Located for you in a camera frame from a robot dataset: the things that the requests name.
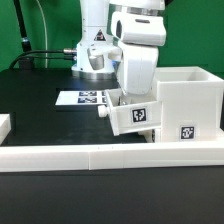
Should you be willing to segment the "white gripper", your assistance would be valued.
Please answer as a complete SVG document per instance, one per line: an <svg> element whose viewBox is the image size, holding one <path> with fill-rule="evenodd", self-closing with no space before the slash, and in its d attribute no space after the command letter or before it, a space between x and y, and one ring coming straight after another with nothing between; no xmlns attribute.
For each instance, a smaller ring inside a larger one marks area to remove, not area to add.
<svg viewBox="0 0 224 224"><path fill-rule="evenodd" d="M147 95L159 57L158 47L166 41L161 16L138 15L115 11L111 33L117 44L91 46L87 55L94 70L104 68L103 55L119 62L117 81L125 95Z"/></svg>

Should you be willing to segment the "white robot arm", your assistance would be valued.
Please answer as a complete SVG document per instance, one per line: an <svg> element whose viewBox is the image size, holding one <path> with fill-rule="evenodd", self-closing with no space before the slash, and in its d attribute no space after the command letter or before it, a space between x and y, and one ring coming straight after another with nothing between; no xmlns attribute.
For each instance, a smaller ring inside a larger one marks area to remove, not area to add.
<svg viewBox="0 0 224 224"><path fill-rule="evenodd" d="M117 76L125 95L150 91L171 0L80 0L82 36L72 66L90 79Z"/></svg>

